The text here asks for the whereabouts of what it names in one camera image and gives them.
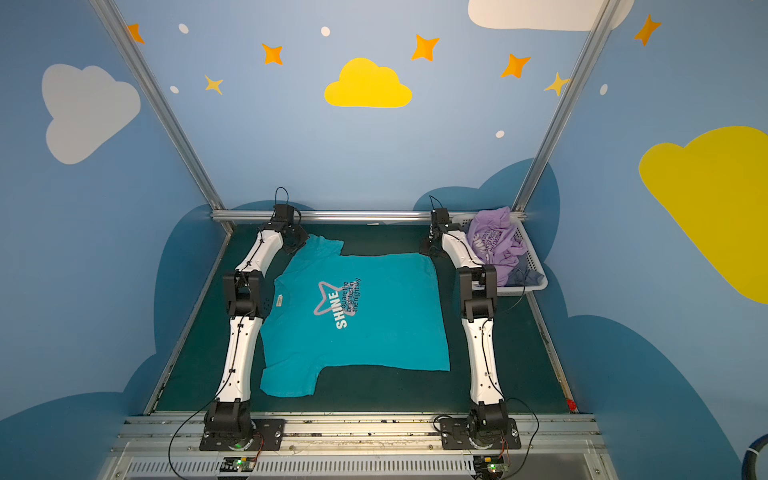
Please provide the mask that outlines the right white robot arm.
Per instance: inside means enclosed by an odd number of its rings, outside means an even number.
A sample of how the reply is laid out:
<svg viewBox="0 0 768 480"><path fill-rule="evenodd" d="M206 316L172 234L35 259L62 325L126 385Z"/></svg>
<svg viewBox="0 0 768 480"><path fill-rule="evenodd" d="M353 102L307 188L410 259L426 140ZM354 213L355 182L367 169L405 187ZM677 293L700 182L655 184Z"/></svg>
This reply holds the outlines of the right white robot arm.
<svg viewBox="0 0 768 480"><path fill-rule="evenodd" d="M430 256L444 254L455 268L455 304L467 342L470 368L467 442L475 448L490 448L510 432L493 345L498 304L496 268L474 252L467 234L444 207L430 211L423 252Z"/></svg>

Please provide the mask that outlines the teal printed t-shirt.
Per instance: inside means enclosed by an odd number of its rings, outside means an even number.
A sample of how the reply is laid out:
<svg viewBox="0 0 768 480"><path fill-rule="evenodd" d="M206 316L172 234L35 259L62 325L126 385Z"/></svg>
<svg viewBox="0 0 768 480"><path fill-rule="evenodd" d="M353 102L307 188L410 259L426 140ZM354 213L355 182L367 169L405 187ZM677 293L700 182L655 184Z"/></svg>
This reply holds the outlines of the teal printed t-shirt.
<svg viewBox="0 0 768 480"><path fill-rule="evenodd" d="M327 367L447 371L449 348L433 261L419 253L353 256L312 235L274 282L260 330L260 389L314 394Z"/></svg>

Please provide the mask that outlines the white plastic laundry basket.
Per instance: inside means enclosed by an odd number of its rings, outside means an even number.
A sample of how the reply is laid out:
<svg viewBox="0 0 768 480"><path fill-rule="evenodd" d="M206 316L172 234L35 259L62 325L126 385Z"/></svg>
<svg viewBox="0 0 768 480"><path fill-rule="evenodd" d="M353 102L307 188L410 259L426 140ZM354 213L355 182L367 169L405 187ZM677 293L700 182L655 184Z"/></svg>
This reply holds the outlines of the white plastic laundry basket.
<svg viewBox="0 0 768 480"><path fill-rule="evenodd" d="M522 222L509 208L456 213L442 248L458 267L495 269L501 295L522 295L548 285Z"/></svg>

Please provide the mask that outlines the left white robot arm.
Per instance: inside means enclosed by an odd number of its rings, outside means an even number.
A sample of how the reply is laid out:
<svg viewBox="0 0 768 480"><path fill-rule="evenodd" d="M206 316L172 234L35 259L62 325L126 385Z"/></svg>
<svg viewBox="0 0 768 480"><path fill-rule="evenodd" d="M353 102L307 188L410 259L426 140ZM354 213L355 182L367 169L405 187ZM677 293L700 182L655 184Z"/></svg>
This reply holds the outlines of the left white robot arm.
<svg viewBox="0 0 768 480"><path fill-rule="evenodd" d="M265 297L266 273L279 252L294 253L306 244L301 219L290 204L275 204L247 255L223 276L229 344L220 385L204 416L202 451L245 451L257 438L251 372L259 332L271 308Z"/></svg>

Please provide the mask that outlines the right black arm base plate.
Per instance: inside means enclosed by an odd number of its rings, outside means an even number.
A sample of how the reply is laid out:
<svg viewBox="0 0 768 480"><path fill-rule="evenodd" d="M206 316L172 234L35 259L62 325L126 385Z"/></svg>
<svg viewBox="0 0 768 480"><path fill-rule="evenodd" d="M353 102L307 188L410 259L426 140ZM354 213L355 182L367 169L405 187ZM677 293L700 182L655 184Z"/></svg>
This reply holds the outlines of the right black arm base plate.
<svg viewBox="0 0 768 480"><path fill-rule="evenodd" d="M508 418L506 431L477 426L468 418L439 415L432 421L443 450L519 450L521 437L514 419Z"/></svg>

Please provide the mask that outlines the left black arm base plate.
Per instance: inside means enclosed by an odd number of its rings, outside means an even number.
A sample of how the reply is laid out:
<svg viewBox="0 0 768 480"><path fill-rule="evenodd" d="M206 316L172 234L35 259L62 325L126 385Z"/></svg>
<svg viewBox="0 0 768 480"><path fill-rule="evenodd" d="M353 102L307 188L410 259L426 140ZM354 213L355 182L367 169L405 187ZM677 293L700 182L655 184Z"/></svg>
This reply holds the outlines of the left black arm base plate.
<svg viewBox="0 0 768 480"><path fill-rule="evenodd" d="M286 421L280 418L252 419L246 426L239 421L215 425L206 422L200 451L244 452L278 451L283 440Z"/></svg>

